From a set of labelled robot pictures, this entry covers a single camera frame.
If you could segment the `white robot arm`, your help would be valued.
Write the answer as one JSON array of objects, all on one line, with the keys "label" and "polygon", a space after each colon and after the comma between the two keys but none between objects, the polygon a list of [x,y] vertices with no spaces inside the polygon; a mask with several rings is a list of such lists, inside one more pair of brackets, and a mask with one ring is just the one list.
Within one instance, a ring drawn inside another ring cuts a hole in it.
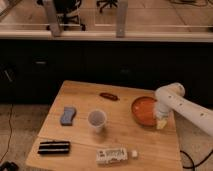
[{"label": "white robot arm", "polygon": [[155,91],[154,115],[157,128],[163,129],[172,110],[213,137],[213,111],[184,98],[185,88],[180,83],[159,87]]}]

